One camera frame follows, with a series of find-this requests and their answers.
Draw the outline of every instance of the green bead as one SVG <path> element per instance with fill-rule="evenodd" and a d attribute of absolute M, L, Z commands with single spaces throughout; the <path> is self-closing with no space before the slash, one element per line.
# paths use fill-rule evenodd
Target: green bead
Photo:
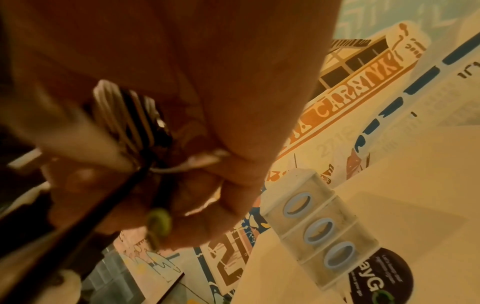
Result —
<path fill-rule="evenodd" d="M 172 217 L 163 208 L 152 209 L 148 213 L 146 226 L 157 237 L 165 237 L 172 230 Z"/>

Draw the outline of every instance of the clear plastic container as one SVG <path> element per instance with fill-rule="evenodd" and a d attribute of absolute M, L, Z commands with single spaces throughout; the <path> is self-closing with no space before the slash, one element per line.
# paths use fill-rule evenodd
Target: clear plastic container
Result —
<path fill-rule="evenodd" d="M 343 247 L 343 250 L 333 254 L 339 246 Z M 317 286 L 325 290 L 378 249 L 379 242 L 360 223 L 356 223 L 348 230 L 344 230 L 343 234 L 327 247 L 320 248 L 308 259 L 300 261 L 300 265 Z"/>
<path fill-rule="evenodd" d="M 297 261 L 301 261 L 326 248 L 356 221 L 357 217 L 347 209 L 342 199 L 334 196 L 280 239 Z"/>
<path fill-rule="evenodd" d="M 260 207 L 260 212 L 280 237 L 334 195 L 316 173 L 293 189 L 287 186 L 295 182 L 295 171 L 289 172 L 266 191 L 275 196 L 261 197 L 267 207 Z"/>

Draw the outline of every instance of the green logo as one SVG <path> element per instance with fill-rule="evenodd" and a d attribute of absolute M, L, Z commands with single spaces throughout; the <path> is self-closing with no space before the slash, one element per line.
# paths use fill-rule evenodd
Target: green logo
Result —
<path fill-rule="evenodd" d="M 395 304 L 394 296 L 386 290 L 378 290 L 371 296 L 371 301 L 373 304 Z"/>

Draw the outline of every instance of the table surface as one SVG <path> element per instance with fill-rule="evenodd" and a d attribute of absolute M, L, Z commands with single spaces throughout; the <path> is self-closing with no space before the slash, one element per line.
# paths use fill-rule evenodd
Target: table surface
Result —
<path fill-rule="evenodd" d="M 335 189 L 413 272 L 409 304 L 480 302 L 480 127 L 436 128 Z M 321 292 L 272 229 L 253 248 L 232 304 L 345 304 Z"/>

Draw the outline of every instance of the silicone ring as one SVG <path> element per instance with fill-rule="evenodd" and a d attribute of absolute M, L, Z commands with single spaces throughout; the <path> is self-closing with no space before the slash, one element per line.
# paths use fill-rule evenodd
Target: silicone ring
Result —
<path fill-rule="evenodd" d="M 301 200 L 304 197 L 306 197 L 305 203 L 303 203 L 303 205 L 300 206 L 300 208 L 298 208 L 297 210 L 290 211 L 293 208 L 293 206 L 299 200 Z M 312 202 L 312 195 L 310 193 L 308 193 L 308 192 L 299 193 L 299 194 L 295 195 L 294 197 L 292 197 L 285 204 L 285 207 L 283 208 L 283 215 L 286 216 L 286 217 L 301 217 L 301 216 L 305 215 L 310 210 L 310 208 L 313 206 L 313 204 L 311 204 L 311 202 Z"/>
<path fill-rule="evenodd" d="M 337 269 L 347 264 L 355 254 L 355 245 L 352 242 L 342 242 L 333 246 L 325 255 L 323 263 L 328 269 Z"/>
<path fill-rule="evenodd" d="M 323 225 L 326 225 L 325 229 L 322 232 L 315 234 Z M 303 240 L 305 243 L 310 245 L 321 243 L 332 235 L 334 232 L 334 227 L 334 220 L 329 217 L 316 220 L 305 230 L 305 233 L 303 234 Z"/>

